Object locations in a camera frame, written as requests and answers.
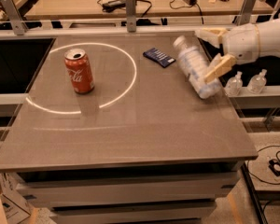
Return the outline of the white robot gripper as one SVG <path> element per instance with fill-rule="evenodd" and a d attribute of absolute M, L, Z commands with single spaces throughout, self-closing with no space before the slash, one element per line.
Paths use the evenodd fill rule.
<path fill-rule="evenodd" d="M 204 82 L 228 73 L 237 64 L 253 63 L 259 57 L 259 32 L 254 24 L 237 26 L 230 31 L 225 28 L 201 28 L 195 35 L 219 48 L 223 46 L 224 54 L 219 53 L 210 62 L 204 74 Z"/>

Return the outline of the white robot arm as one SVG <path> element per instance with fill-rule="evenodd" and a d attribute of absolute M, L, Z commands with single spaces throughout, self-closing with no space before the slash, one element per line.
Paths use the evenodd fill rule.
<path fill-rule="evenodd" d="M 280 58 L 280 18 L 261 23 L 247 23 L 230 30 L 226 28 L 202 28 L 195 31 L 198 38 L 213 47 L 223 47 L 204 75 L 204 82 L 227 74 L 234 65 L 253 63 L 260 57 Z"/>

